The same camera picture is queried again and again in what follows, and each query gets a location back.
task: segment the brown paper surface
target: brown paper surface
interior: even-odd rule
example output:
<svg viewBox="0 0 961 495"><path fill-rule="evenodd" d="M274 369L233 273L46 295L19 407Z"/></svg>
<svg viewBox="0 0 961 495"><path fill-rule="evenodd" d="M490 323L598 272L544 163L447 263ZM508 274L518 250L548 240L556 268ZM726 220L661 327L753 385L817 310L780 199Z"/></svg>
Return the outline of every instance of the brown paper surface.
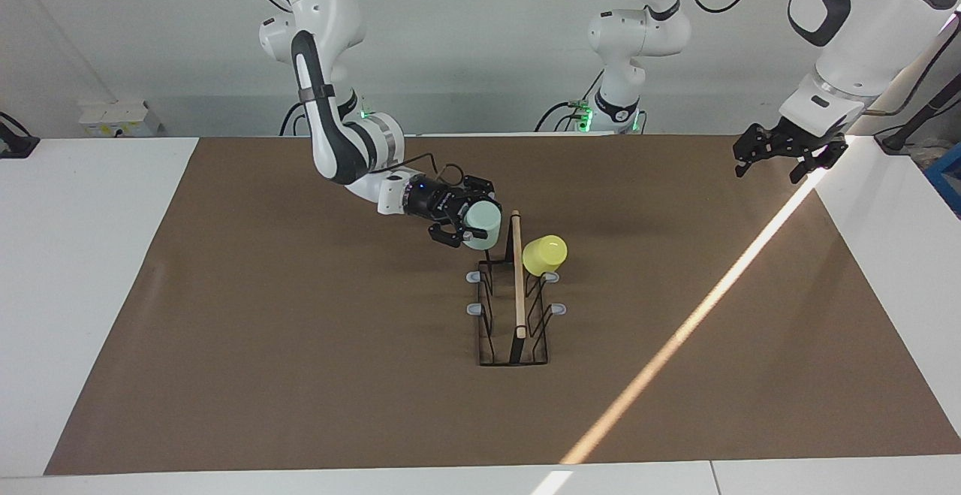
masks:
<svg viewBox="0 0 961 495"><path fill-rule="evenodd" d="M556 463L790 197L789 162L738 180L731 143L411 140L570 246L550 365L496 369L477 252L327 183L306 140L203 139L47 474ZM812 195L590 461L957 453Z"/></svg>

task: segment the black wire rack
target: black wire rack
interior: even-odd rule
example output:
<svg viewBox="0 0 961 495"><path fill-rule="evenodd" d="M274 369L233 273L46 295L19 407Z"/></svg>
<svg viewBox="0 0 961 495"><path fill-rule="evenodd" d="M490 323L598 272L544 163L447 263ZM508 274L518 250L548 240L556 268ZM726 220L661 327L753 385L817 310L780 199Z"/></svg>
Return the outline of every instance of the black wire rack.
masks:
<svg viewBox="0 0 961 495"><path fill-rule="evenodd" d="M548 324L553 316L567 313L564 304L548 303L544 297L544 289L558 282L559 275L549 272L533 276L524 270L524 324L518 324L515 312L511 316L495 317L495 303L507 306L508 297L515 298L514 265L519 262L514 260L511 232L508 231L504 258L491 259L490 251L486 251L484 260L477 263L476 272L467 275L468 282L477 284L477 303L467 306L467 313L477 318L477 364L481 367L547 365L550 361ZM497 295L504 290L509 294Z"/></svg>

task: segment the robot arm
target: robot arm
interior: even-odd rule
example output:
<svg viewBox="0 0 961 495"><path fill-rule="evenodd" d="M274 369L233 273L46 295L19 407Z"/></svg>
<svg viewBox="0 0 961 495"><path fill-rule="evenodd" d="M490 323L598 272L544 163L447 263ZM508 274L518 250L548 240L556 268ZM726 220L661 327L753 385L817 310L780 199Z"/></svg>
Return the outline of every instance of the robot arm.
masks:
<svg viewBox="0 0 961 495"><path fill-rule="evenodd" d="M793 183L830 169L850 128L896 75L930 46L958 0L791 0L797 34L823 52L780 107L775 128L755 123L734 144L738 177L762 159L800 159Z"/></svg>
<svg viewBox="0 0 961 495"><path fill-rule="evenodd" d="M639 58L673 56L691 39L680 0L641 2L642 10L612 10L591 21L591 47L604 61L601 87L590 102L592 130L631 128L646 78Z"/></svg>
<svg viewBox="0 0 961 495"><path fill-rule="evenodd" d="M381 214L433 221L429 234L435 241L473 249L493 246L501 208L490 181L465 176L457 184L444 183L402 166L404 133L387 114L343 121L357 105L339 58L364 38L358 0L289 2L292 17L261 26L261 46L294 68L317 171L377 204Z"/></svg>

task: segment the white table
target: white table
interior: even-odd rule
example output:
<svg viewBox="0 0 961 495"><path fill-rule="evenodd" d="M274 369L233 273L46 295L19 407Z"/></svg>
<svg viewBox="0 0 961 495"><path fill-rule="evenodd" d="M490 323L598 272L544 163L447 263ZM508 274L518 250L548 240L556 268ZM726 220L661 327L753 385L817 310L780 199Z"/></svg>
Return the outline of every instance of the white table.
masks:
<svg viewBox="0 0 961 495"><path fill-rule="evenodd" d="M961 492L955 455L35 478L44 473L195 145L195 139L46 140L25 161L0 162L0 222L16 240L0 249L0 493ZM909 159L883 155L868 138L851 140L817 190L958 430L961 307L949 276L961 260L961 222Z"/></svg>

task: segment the black stand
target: black stand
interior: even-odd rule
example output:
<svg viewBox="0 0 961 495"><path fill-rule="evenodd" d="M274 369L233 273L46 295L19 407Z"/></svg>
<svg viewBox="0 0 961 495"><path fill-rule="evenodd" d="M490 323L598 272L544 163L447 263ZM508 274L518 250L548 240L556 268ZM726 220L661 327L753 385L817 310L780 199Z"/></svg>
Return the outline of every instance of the black stand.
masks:
<svg viewBox="0 0 961 495"><path fill-rule="evenodd" d="M907 153L903 152L904 143L907 143L911 135L913 135L924 122L933 118L937 112L944 108L947 102L954 98L958 92L961 92L961 73L958 73L957 77L954 77L954 80L947 82L947 86L941 89L937 95L934 95L934 98L931 99L928 104L924 105L924 108L920 109L910 121L904 123L904 126L900 128L898 132L893 133L887 138L876 135L875 141L878 142L881 149L889 155L906 155Z"/></svg>
<svg viewBox="0 0 961 495"><path fill-rule="evenodd" d="M0 140L3 140L9 148L0 152L0 159L27 159L41 142L41 139L30 135L15 135L3 122L0 122Z"/></svg>
<svg viewBox="0 0 961 495"><path fill-rule="evenodd" d="M544 286L556 282L556 273L532 276L524 272L524 296L529 305L525 327L515 326L511 316L511 352L507 358L498 356L495 341L504 337L507 327L495 324L494 283L514 281L514 224L508 229L508 247L504 258L492 260L490 252L477 263L477 272L468 273L469 282L477 283L477 303L468 306L467 313L477 317L477 362L481 367L524 367L546 365L550 361L547 327L555 314L564 314L567 307L560 303L546 303Z"/></svg>

